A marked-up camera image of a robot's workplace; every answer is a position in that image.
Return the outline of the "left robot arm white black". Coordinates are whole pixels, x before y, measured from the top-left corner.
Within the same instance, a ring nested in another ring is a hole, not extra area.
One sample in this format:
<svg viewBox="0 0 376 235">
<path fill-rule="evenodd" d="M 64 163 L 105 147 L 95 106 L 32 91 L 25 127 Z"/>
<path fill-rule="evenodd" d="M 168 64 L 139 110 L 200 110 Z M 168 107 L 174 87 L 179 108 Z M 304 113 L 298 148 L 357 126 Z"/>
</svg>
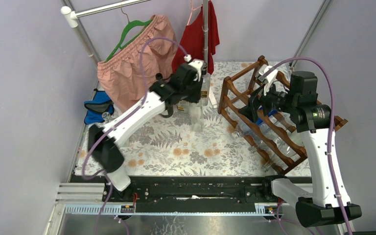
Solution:
<svg viewBox="0 0 376 235">
<path fill-rule="evenodd" d="M 167 118 L 171 117 L 174 105 L 181 100 L 199 103 L 206 72 L 207 64 L 194 59 L 181 64 L 167 79 L 158 73 L 157 80 L 141 101 L 103 128 L 95 125 L 90 127 L 88 153 L 105 170 L 118 200 L 127 201 L 132 196 L 132 188 L 129 186 L 131 180 L 125 170 L 121 145 L 153 117 L 164 111 L 167 112 Z"/>
</svg>

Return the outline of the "blue glass bottle silver cap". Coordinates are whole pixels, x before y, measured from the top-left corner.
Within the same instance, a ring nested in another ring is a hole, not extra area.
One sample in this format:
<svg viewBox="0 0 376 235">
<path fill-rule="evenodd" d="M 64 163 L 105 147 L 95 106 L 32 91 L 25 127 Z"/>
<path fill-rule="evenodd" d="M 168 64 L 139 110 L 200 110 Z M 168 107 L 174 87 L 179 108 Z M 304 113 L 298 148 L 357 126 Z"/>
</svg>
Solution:
<svg viewBox="0 0 376 235">
<path fill-rule="evenodd" d="M 277 114 L 278 112 L 276 110 L 272 110 L 269 112 L 268 117 L 271 121 L 277 122 L 277 119 L 274 117 L 274 114 Z M 261 132 L 263 134 L 268 134 L 269 126 L 265 123 L 263 123 L 262 119 L 258 118 L 256 121 L 256 125 L 260 128 Z M 246 135 L 251 136 L 255 140 L 259 140 L 259 137 L 251 130 L 251 128 L 242 120 L 237 121 L 237 125 L 235 127 L 235 130 L 231 133 L 231 136 L 233 139 L 237 139 L 240 137 L 244 137 Z"/>
</svg>

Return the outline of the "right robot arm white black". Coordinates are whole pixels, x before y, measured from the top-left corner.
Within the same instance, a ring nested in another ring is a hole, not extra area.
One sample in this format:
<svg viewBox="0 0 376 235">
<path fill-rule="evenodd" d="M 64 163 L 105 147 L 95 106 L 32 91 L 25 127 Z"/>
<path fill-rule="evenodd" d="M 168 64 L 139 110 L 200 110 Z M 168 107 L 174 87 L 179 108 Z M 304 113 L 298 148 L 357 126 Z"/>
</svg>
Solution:
<svg viewBox="0 0 376 235">
<path fill-rule="evenodd" d="M 272 110 L 290 115 L 307 153 L 312 192 L 279 177 L 261 188 L 263 199 L 269 202 L 283 199 L 293 206 L 304 227 L 341 224 L 361 217 L 361 207 L 351 202 L 342 181 L 335 150 L 333 112 L 328 105 L 317 101 L 316 75 L 308 71 L 294 72 L 289 90 L 280 92 L 274 87 L 277 74 L 275 70 L 260 76 L 263 85 L 251 94 L 240 113 L 252 122 L 257 120 L 259 111 L 264 115 Z"/>
</svg>

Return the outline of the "small clear bottle bluish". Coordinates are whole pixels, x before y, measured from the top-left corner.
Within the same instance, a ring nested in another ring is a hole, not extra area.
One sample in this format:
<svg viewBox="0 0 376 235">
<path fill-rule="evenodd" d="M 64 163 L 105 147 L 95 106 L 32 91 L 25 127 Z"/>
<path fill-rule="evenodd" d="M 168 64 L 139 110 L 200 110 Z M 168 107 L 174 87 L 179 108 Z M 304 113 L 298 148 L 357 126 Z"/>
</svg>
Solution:
<svg viewBox="0 0 376 235">
<path fill-rule="evenodd" d="M 280 138 L 273 130 L 270 130 L 268 134 L 265 135 L 267 138 L 274 141 L 277 145 L 279 151 L 290 158 L 293 161 L 299 159 L 299 155 L 288 145 L 282 138 Z M 261 170 L 263 172 L 268 172 L 274 169 L 274 167 L 280 167 L 281 170 L 285 171 L 288 168 L 288 165 L 269 147 L 262 146 L 262 149 L 265 150 L 269 155 L 269 161 L 262 165 Z"/>
</svg>

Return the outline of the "clear glass wine bottle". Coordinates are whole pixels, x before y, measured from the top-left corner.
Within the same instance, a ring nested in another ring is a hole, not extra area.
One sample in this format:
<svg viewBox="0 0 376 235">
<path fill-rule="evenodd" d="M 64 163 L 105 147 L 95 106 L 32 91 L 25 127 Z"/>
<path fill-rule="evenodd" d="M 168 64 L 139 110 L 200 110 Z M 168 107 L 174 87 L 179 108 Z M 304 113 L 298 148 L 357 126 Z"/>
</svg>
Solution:
<svg viewBox="0 0 376 235">
<path fill-rule="evenodd" d="M 290 118 L 290 114 L 288 113 L 284 113 L 284 112 L 281 112 L 281 115 L 283 116 L 284 118 L 284 121 L 288 124 L 290 124 L 292 127 L 295 127 L 296 128 L 296 125 L 293 123 L 293 121 L 291 120 Z M 303 147 L 304 144 L 303 144 L 303 141 L 301 139 L 301 136 L 299 133 L 297 133 L 297 129 L 295 129 L 293 132 L 290 131 L 290 133 L 288 134 L 289 138 L 298 146 L 301 146 Z"/>
</svg>

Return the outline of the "small clear glass bottle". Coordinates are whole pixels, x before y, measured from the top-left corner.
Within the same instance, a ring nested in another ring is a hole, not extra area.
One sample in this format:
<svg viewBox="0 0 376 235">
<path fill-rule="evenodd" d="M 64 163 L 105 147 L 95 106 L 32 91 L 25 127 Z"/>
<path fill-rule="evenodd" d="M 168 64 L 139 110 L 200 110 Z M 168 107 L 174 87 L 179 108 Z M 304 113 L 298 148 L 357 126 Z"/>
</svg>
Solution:
<svg viewBox="0 0 376 235">
<path fill-rule="evenodd" d="M 193 103 L 189 108 L 191 128 L 194 132 L 202 132 L 204 128 L 203 106 Z"/>
</svg>

